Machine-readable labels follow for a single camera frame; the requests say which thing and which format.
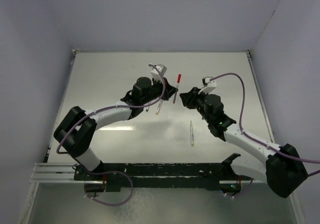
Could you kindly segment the red-end marker pen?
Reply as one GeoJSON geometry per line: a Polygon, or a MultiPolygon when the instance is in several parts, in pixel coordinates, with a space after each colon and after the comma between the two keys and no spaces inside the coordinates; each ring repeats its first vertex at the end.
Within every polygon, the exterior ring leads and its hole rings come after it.
{"type": "Polygon", "coordinates": [[[176,83],[176,92],[174,93],[173,102],[172,102],[173,104],[176,103],[177,94],[178,94],[178,91],[179,91],[179,85],[180,85],[180,84],[177,84],[177,83],[176,83]]]}

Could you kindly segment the yellow-end marker pen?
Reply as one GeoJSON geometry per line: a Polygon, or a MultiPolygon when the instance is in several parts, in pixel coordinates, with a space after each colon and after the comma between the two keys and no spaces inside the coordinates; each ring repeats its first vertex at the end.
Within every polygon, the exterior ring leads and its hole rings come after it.
{"type": "Polygon", "coordinates": [[[155,112],[156,115],[158,115],[158,114],[160,113],[162,104],[163,104],[163,101],[160,100],[160,101],[159,101],[159,104],[158,104],[158,106],[157,106],[156,112],[155,112]]]}

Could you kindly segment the green-end marker pen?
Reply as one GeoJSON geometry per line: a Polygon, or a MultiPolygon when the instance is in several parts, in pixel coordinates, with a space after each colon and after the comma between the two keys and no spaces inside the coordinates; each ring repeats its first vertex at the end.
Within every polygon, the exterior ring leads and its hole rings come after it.
{"type": "Polygon", "coordinates": [[[190,144],[193,147],[194,146],[194,131],[193,131],[193,123],[190,121],[190,144]]]}

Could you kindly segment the red pen cap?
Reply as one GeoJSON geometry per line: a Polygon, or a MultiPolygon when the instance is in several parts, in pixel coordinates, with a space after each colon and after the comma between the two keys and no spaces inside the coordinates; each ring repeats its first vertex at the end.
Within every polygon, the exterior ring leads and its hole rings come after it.
{"type": "Polygon", "coordinates": [[[177,77],[177,84],[179,84],[180,83],[180,81],[181,81],[181,77],[182,77],[182,75],[181,74],[178,74],[178,77],[177,77]]]}

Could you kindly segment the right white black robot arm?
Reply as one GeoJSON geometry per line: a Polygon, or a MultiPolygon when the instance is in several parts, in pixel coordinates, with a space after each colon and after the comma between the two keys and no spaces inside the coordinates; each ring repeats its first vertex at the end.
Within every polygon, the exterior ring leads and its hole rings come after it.
{"type": "Polygon", "coordinates": [[[308,178],[307,170],[299,160],[300,156],[294,146],[281,146],[258,137],[249,137],[235,120],[225,114],[220,96],[203,93],[197,87],[179,96],[184,107],[197,110],[214,137],[233,144],[256,158],[257,161],[250,162],[237,155],[222,167],[222,174],[226,179],[251,177],[267,183],[279,197],[287,198],[308,178]]]}

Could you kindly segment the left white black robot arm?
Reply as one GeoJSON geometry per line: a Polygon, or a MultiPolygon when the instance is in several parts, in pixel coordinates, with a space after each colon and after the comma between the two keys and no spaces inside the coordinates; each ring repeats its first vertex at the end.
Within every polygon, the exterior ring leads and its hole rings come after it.
{"type": "Polygon", "coordinates": [[[103,175],[103,162],[90,148],[95,131],[115,122],[128,121],[141,114],[154,100],[168,101],[178,89],[164,82],[140,77],[115,105],[96,111],[72,107],[54,131],[53,137],[74,160],[85,168],[91,180],[103,175]]]}

